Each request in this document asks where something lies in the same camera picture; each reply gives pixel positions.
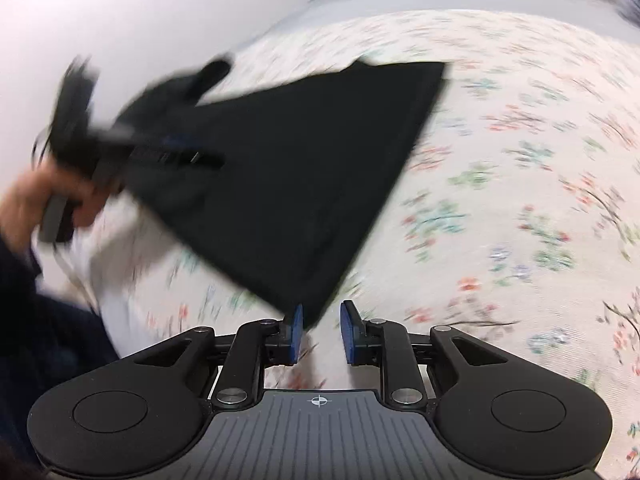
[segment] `bed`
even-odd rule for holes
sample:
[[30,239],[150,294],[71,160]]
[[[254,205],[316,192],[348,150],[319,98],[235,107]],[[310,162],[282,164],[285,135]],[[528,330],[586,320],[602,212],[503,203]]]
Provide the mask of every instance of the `bed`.
[[[344,361],[338,306],[352,299],[364,317],[411,332],[454,325],[592,388],[614,418],[598,471],[635,472],[639,43],[601,0],[315,0],[235,49],[206,100],[359,57],[449,63],[446,91],[299,364],[268,370],[267,386],[376,386],[375,370]],[[193,326],[231,333],[280,317],[126,195],[72,257],[122,355]]]

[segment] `dark clothing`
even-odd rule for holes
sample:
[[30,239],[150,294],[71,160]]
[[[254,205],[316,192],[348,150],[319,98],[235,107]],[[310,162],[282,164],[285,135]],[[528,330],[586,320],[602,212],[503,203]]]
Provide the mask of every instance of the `dark clothing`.
[[317,74],[197,105],[228,72],[147,89],[119,117],[138,134],[221,153],[218,170],[129,167],[127,189],[204,259],[287,313],[320,318],[394,186],[443,63]]
[[100,317],[36,292],[40,266],[22,261],[0,238],[0,439],[38,463],[27,436],[41,394],[118,357]]

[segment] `white wall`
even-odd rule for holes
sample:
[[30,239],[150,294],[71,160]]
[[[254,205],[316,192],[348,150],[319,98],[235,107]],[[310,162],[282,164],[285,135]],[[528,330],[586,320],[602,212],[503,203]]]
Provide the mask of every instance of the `white wall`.
[[0,0],[0,192],[25,168],[78,54],[100,69],[95,117],[146,83],[203,64],[309,0]]

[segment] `cable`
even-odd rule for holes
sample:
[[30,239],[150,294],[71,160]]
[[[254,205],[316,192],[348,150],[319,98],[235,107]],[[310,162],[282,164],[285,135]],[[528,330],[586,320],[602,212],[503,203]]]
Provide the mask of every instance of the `cable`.
[[44,158],[44,154],[49,146],[49,136],[44,141],[44,145],[40,150],[40,155],[38,156],[38,163],[36,164],[36,151],[38,150],[38,145],[42,140],[42,135],[49,130],[49,127],[45,127],[41,129],[40,133],[36,136],[36,139],[33,141],[33,147],[31,149],[31,169],[35,170],[40,164],[42,164],[42,159]]
[[60,250],[58,249],[57,244],[52,244],[53,247],[53,259],[56,261],[62,272],[64,272],[66,278],[69,280],[71,285],[73,285],[78,292],[82,295],[86,304],[89,306],[91,310],[94,311],[94,314],[100,316],[100,304],[97,301],[94,301],[93,295],[89,293],[87,288],[84,286],[82,279],[79,277],[78,272],[73,268],[73,265],[66,261]]

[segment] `black fabric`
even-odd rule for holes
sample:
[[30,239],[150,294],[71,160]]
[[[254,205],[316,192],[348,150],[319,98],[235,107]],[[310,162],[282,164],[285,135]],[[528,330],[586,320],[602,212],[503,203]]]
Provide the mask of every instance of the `black fabric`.
[[302,304],[308,327],[385,203],[444,65],[357,62],[194,106],[225,66],[218,60],[200,75],[148,89],[118,119],[169,142],[222,152],[225,165],[130,168],[126,186],[236,282],[284,312]]

